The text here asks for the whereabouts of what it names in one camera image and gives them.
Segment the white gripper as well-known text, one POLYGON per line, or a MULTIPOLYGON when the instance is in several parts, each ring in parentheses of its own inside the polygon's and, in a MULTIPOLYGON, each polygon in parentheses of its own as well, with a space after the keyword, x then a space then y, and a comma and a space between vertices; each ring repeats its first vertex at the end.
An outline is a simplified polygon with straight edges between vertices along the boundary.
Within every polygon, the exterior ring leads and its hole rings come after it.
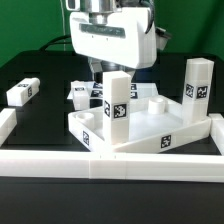
POLYGON ((92 73, 102 72, 101 61, 125 66, 131 76, 135 69, 151 67, 157 50, 163 50, 171 35, 156 27, 149 8, 124 7, 110 14, 105 25, 89 22, 89 14, 72 12, 70 30, 76 53, 88 56, 92 73))

